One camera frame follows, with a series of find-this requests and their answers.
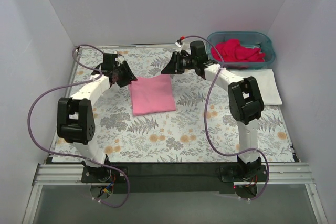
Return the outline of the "pink t shirt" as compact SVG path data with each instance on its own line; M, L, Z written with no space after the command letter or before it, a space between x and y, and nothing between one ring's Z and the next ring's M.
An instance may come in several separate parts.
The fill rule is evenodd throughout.
M138 77L129 85L134 116L176 110L170 75L153 78Z

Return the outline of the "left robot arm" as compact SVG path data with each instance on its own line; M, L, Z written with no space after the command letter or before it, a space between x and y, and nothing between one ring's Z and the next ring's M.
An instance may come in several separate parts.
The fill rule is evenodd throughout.
M103 54L103 62L98 65L78 92L69 98L61 98L57 108L57 135L76 148L85 157L82 164L89 175L105 182L112 172L98 165L110 165L107 155L93 139L96 126L93 105L113 84L119 87L130 85L137 78L121 54Z

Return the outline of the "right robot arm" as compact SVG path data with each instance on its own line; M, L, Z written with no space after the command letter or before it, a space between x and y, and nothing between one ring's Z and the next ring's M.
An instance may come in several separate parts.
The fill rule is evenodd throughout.
M244 179L255 177L261 169L257 129L265 107L257 80L240 77L210 60L200 40L190 44L190 52L184 49L173 52L161 74L183 74L185 70L194 70L198 76L228 93L229 110L238 125L240 147L233 174Z

